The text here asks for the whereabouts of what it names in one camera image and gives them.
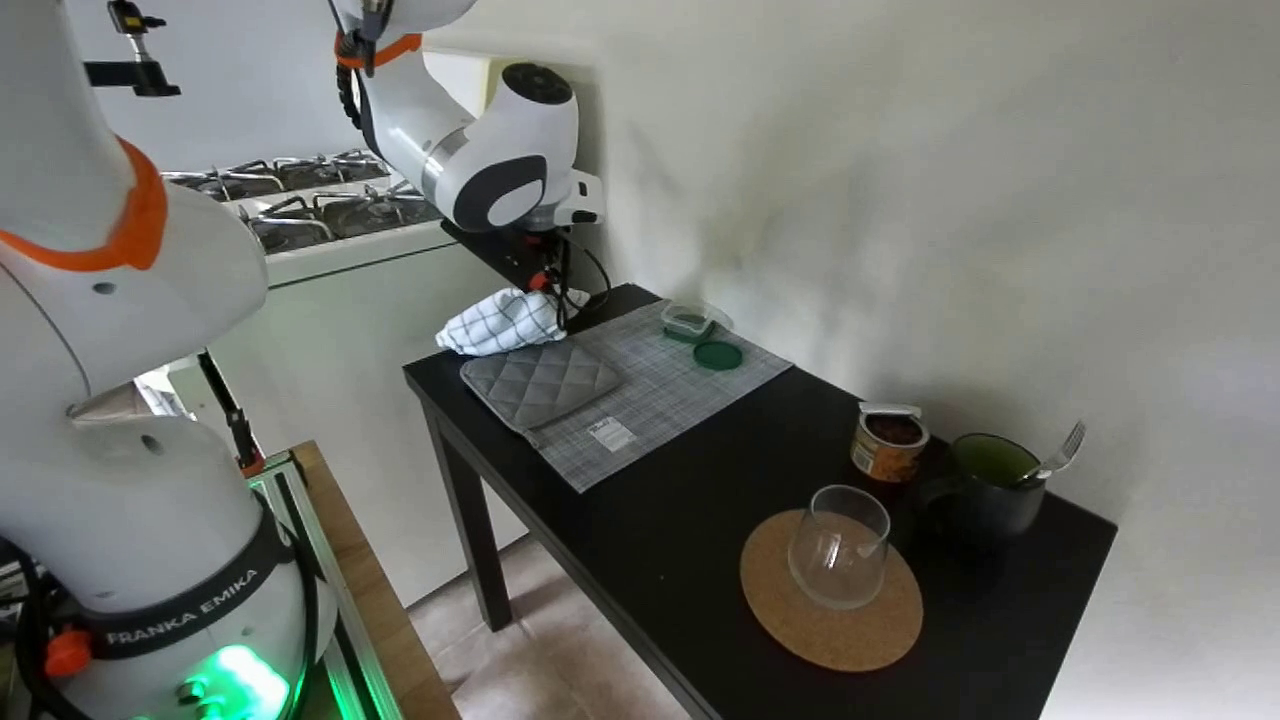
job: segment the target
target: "black table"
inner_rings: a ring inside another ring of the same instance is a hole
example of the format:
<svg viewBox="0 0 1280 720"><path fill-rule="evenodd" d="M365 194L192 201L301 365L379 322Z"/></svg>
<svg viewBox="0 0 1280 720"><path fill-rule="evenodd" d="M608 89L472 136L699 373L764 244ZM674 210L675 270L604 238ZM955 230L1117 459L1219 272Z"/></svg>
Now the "black table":
<svg viewBox="0 0 1280 720"><path fill-rule="evenodd" d="M575 324L647 305L615 288ZM406 368L416 388L453 513L493 627L511 621L479 475L629 636L693 718L1042 718L1117 528L1056 498L1038 528L999 552L961 552L911 528L902 490L873 490L849 465L858 396L787 368L699 429L591 493L573 493L515 431L459 384L459 357ZM947 471L930 449L925 475ZM742 549L820 483L873 490L897 516L925 592L925 636L894 667L841 677L787 656L747 613Z"/></svg>

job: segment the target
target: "wooden coaster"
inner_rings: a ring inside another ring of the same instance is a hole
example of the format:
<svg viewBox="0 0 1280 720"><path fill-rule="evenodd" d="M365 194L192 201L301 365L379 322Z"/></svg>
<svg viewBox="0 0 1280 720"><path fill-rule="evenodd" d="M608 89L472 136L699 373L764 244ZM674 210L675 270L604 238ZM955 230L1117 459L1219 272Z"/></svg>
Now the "wooden coaster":
<svg viewBox="0 0 1280 720"><path fill-rule="evenodd" d="M746 545L742 580L764 632L834 673L875 673L903 662L925 627L925 601L909 559L889 549L879 596L866 608L834 613L813 605L787 568L797 523L800 513L769 516Z"/></svg>

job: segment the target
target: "table leg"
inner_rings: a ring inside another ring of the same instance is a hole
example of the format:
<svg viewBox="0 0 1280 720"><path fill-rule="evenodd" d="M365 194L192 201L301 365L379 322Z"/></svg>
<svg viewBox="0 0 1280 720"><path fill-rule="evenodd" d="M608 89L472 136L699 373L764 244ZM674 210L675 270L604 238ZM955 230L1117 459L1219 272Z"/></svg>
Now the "table leg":
<svg viewBox="0 0 1280 720"><path fill-rule="evenodd" d="M427 421L427 431L441 456L453 519L472 566L479 616L493 632L502 632L511 623L511 596L503 584L503 566L498 557L479 471L441 435L433 421Z"/></svg>

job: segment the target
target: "glass cup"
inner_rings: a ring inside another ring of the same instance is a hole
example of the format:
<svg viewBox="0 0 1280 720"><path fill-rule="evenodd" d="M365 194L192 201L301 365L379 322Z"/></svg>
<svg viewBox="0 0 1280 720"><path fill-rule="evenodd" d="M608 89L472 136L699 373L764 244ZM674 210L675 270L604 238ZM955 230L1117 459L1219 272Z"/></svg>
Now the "glass cup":
<svg viewBox="0 0 1280 720"><path fill-rule="evenodd" d="M889 531L889 507L873 493L824 483L787 549L797 584L837 613L873 605L884 584Z"/></svg>

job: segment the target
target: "mug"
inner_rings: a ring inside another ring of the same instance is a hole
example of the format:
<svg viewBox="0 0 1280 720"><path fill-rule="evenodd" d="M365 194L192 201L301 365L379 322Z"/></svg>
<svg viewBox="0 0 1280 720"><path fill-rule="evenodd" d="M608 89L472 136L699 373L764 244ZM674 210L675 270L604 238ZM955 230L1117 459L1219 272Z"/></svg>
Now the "mug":
<svg viewBox="0 0 1280 720"><path fill-rule="evenodd" d="M930 429L921 408L866 406L849 459L879 483L903 483L916 475L925 445Z"/></svg>
<svg viewBox="0 0 1280 720"><path fill-rule="evenodd" d="M930 523L972 549L999 549L1025 536L1044 506L1044 483L1020 480L1038 451L1009 435L969 431L951 442L955 469L916 490Z"/></svg>

